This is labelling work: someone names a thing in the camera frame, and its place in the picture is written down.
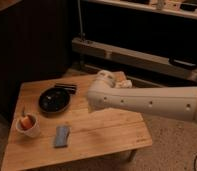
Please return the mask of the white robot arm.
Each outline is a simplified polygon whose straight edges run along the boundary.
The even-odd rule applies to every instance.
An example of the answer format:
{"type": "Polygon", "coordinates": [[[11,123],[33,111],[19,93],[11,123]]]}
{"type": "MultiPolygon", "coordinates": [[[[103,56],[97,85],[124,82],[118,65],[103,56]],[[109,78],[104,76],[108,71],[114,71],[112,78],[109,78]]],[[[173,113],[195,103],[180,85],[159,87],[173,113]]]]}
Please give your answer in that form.
{"type": "Polygon", "coordinates": [[[197,87],[133,88],[130,80],[101,70],[90,85],[87,101],[94,110],[118,108],[197,123],[197,87]]]}

